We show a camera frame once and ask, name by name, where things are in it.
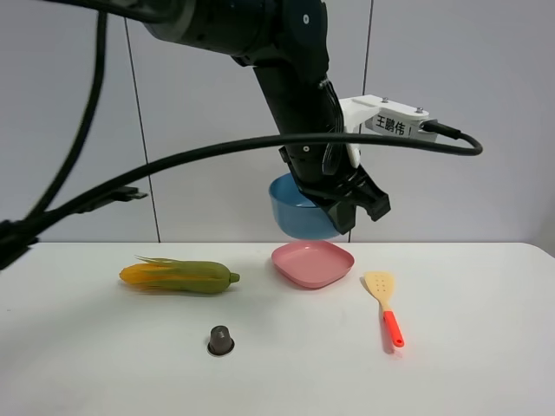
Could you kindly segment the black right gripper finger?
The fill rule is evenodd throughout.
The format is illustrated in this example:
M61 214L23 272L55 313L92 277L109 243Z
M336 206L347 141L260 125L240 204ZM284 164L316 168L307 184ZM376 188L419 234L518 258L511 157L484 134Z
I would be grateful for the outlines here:
M389 195L381 190L363 168L358 168L353 179L352 198L377 222L391 211Z

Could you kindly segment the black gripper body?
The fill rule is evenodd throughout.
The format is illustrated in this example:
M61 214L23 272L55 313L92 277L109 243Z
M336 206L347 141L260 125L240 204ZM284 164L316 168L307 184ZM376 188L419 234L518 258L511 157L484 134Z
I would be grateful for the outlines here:
M315 204L367 204L368 175L358 145L326 143L279 149L299 191Z

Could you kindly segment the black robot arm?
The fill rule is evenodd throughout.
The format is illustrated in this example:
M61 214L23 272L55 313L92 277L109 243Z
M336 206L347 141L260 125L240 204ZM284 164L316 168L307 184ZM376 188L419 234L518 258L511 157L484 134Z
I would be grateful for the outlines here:
M252 68L278 130L155 161L110 180L107 190L187 162L277 146L289 172L271 183L269 194L286 235L330 238L355 227L358 209L373 220L389 212L389 196L350 155L343 110L327 76L323 2L108 2L106 11L143 23L161 41L228 55Z

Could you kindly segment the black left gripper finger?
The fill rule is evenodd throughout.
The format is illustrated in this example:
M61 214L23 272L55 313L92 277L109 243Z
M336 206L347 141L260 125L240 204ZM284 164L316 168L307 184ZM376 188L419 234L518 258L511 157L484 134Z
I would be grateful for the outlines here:
M325 213L339 234L347 234L356 226L356 204L351 198L315 196L311 200Z

